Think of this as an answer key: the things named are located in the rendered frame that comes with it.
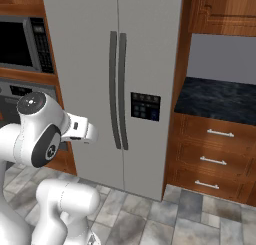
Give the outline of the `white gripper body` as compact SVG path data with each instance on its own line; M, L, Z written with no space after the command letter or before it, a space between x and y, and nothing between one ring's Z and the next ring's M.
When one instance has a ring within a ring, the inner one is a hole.
M84 142L87 144L95 143L98 140L98 136L98 129L89 121L87 121L85 125L85 133L83 136Z

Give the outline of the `grey left fridge door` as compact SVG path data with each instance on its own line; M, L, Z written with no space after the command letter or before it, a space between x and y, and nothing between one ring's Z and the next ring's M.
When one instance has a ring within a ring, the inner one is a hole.
M74 141L77 175L119 190L123 155L114 141L109 100L110 31L117 32L117 0L44 0L56 69L67 112L99 132L92 144Z

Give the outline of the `grey fridge door with dispenser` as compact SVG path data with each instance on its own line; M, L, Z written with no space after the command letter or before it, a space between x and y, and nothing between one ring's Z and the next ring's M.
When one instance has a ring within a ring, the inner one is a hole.
M126 33L124 189L162 199L182 0L118 0Z

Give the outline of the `wooden drawer front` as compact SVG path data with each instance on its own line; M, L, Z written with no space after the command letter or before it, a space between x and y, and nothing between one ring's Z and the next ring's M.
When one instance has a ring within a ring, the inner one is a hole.
M207 129L233 133L234 138L209 134ZM248 150L256 143L256 127L187 114L174 114L174 134L180 138Z
M224 147L192 141L178 141L172 144L172 166L182 166L194 171L202 171L225 178L247 177L253 164L254 147L242 150L236 147ZM200 157L224 160L227 165L201 161Z
M196 180L211 185L217 184L220 189L217 190L197 185L194 183ZM240 203L247 202L254 185L251 181L245 181L238 178L227 179L220 176L209 175L207 173L194 172L181 167L170 170L168 183L188 190Z

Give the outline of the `black and silver microwave oven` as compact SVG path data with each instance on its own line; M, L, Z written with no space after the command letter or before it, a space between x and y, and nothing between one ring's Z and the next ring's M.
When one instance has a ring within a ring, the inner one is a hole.
M0 67L54 73L42 17L0 15Z

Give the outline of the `wooden cupboard door above microwave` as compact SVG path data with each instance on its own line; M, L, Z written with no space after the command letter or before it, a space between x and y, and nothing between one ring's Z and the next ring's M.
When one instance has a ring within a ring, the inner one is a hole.
M0 15L43 16L43 0L0 0Z

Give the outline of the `wooden wall cupboard door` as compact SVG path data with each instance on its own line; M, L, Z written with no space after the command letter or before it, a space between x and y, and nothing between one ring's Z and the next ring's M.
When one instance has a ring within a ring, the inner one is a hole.
M256 0L192 0L189 31L256 37Z

